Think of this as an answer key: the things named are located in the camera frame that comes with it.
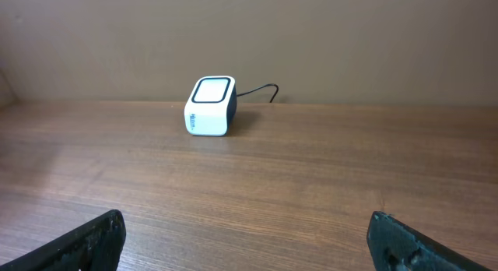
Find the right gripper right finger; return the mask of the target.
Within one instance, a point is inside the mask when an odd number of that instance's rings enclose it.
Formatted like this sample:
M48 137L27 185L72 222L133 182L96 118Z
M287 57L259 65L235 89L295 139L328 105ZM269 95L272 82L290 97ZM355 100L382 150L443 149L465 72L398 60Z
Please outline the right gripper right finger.
M381 211L372 213L366 242L377 270L489 271Z

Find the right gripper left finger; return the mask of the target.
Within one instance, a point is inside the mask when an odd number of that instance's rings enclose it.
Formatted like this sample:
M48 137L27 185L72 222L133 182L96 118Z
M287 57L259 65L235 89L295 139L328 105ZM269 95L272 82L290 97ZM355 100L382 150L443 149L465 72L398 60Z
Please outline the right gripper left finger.
M121 212L112 209L49 243L1 265L1 271L116 271L126 239Z

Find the white barcode scanner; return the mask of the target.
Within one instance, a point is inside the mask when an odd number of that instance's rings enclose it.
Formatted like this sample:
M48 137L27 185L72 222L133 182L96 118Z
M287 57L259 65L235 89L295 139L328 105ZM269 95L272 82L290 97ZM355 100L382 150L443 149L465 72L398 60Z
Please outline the white barcode scanner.
M232 76L202 77L184 107L186 129L193 136L224 136L236 110L236 81Z

